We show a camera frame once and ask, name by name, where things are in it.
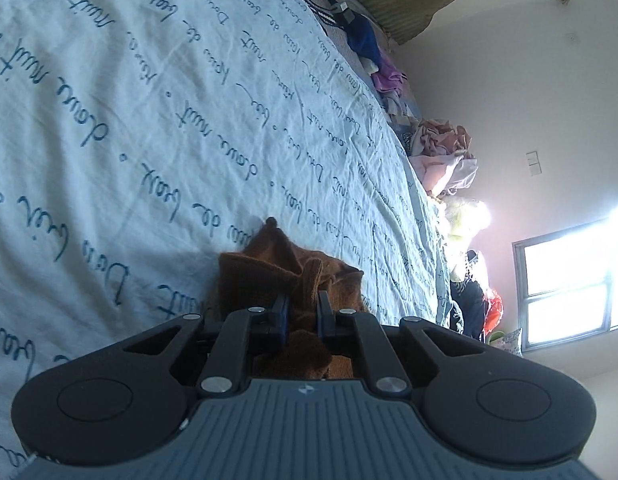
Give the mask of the window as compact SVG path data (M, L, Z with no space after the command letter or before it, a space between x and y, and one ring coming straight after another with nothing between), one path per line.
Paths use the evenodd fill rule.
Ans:
M618 330L618 207L601 220L513 244L522 348Z

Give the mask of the brown knit sweater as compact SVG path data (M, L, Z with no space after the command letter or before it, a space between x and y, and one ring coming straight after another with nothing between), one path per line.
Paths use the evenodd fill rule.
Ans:
M361 295L363 272L319 250L295 245L270 217L243 252L219 255L218 308L224 318L249 307L271 307L288 298L288 340L257 356L257 377L352 379L348 356L330 351L318 337L319 293L331 309L367 312Z

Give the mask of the blue cloth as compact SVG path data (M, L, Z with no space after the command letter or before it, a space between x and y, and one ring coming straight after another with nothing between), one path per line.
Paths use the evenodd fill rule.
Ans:
M382 55L371 22L360 13L353 12L352 15L353 18L344 26L349 48L360 58L381 66Z

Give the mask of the purple garment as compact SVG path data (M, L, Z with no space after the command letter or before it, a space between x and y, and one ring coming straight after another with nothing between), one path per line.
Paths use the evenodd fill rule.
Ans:
M397 69L384 50L379 50L379 53L381 54L379 69L371 75L375 90L382 94L395 92L397 96L402 96L407 75Z

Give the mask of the pink and white clothes pile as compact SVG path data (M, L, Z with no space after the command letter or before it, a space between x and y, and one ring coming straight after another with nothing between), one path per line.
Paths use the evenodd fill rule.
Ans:
M474 183L478 160L470 152L472 137L463 126L420 120L408 148L409 162L425 192L438 198Z

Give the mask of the white script-printed bed sheet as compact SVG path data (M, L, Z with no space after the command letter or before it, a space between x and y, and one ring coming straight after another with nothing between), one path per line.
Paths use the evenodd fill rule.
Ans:
M202 310L267 218L441 323L435 214L301 0L0 0L0 479L30 378Z

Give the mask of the white light switch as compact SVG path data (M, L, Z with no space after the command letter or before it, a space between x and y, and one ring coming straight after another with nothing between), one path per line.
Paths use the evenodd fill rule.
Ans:
M541 162L537 151L528 152L526 154L526 162L531 177L537 177L542 174Z

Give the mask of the dark clothes pile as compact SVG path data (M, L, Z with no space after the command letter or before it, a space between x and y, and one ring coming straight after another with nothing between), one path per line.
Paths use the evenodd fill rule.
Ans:
M449 328L487 342L502 321L502 298L489 284L487 264L481 252L469 249L462 271L462 275L453 275L450 281Z

